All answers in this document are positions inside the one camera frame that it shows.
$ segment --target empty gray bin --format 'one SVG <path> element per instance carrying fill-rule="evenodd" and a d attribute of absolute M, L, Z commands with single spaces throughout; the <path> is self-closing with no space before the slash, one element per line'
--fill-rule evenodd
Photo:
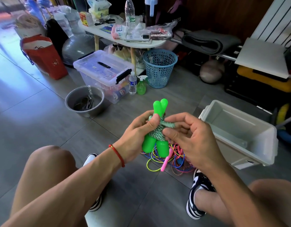
<path fill-rule="evenodd" d="M 274 163 L 278 139 L 273 125 L 218 100 L 213 100 L 199 118 L 210 124 L 220 151 L 232 166 L 243 169 Z"/>

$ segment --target blue plastic basket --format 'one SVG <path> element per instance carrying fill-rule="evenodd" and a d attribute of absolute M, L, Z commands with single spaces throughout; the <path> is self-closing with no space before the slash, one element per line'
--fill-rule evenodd
<path fill-rule="evenodd" d="M 163 88 L 168 83 L 178 57 L 165 49 L 153 49 L 143 54 L 143 60 L 148 84 L 153 88 Z"/>

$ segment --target pink handle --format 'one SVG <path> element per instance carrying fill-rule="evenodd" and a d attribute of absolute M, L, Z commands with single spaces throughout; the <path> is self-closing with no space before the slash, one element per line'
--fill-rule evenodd
<path fill-rule="evenodd" d="M 166 165 L 167 165 L 168 161 L 170 160 L 170 158 L 171 158 L 171 156 L 172 156 L 172 154 L 173 154 L 173 149 L 172 149 L 172 148 L 170 148 L 169 151 L 170 151 L 170 153 L 169 153 L 168 156 L 165 158 L 165 161 L 163 162 L 162 167 L 161 167 L 161 169 L 160 169 L 160 171 L 162 171 L 162 172 L 165 170 Z"/>

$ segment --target red bracelet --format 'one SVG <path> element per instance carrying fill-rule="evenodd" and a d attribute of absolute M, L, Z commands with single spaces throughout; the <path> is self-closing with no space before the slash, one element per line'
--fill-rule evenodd
<path fill-rule="evenodd" d="M 113 147 L 113 145 L 109 145 L 110 148 L 112 148 L 112 150 L 117 154 L 118 158 L 120 159 L 121 161 L 121 166 L 122 167 L 125 167 L 125 161 L 123 160 L 123 158 L 121 157 L 121 155 L 119 154 L 119 152 L 116 150 L 115 147 Z"/>

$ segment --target person's left hand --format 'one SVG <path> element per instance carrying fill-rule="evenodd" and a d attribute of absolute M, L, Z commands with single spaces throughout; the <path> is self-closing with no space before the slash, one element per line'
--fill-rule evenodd
<path fill-rule="evenodd" d="M 147 133 L 155 130 L 160 123 L 160 116 L 154 114 L 150 121 L 146 122 L 153 110 L 138 116 L 125 130 L 121 138 L 113 146 L 119 152 L 125 163 L 134 160 L 142 151 L 142 143 Z"/>

